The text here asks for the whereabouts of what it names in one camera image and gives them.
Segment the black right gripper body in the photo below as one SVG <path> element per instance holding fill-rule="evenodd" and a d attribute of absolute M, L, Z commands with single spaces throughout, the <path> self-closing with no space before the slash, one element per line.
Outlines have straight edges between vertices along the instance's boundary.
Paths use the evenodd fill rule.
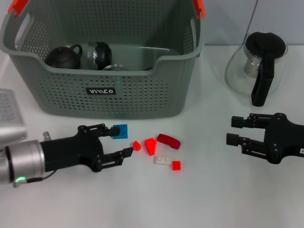
<path fill-rule="evenodd" d="M 274 114 L 269 120 L 264 136 L 267 146 L 266 159 L 279 164 L 287 156 L 304 156 L 304 127 L 294 124 L 282 113 Z"/>

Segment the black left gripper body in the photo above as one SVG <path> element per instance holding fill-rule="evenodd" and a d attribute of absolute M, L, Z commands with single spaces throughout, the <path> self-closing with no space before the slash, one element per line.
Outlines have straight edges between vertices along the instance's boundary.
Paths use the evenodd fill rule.
<path fill-rule="evenodd" d="M 85 165 L 96 172 L 96 157 L 103 155 L 98 137 L 83 133 L 80 126 L 72 137 L 40 143 L 45 157 L 45 171 Z"/>

